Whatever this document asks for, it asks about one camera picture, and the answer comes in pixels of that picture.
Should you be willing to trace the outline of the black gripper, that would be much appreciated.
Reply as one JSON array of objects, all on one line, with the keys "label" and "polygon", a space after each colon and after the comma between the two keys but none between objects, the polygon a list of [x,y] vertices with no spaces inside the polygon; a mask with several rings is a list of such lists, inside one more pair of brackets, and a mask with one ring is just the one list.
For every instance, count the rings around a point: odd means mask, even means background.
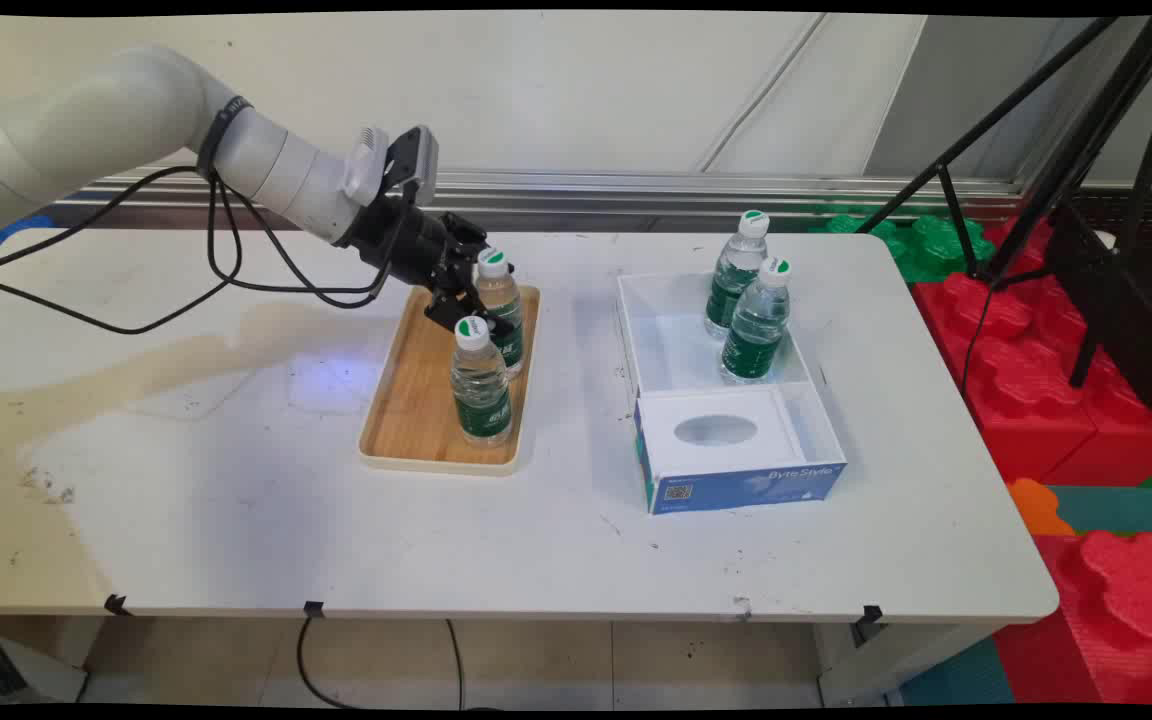
[{"label": "black gripper", "polygon": [[355,249],[361,260],[407,285],[429,288],[424,314],[450,333],[467,316],[488,325],[490,338],[508,338],[515,323],[486,309],[473,283],[472,270],[488,249],[488,233],[453,211],[431,217],[411,202],[382,195],[357,211],[353,223],[335,241],[338,249]]}]

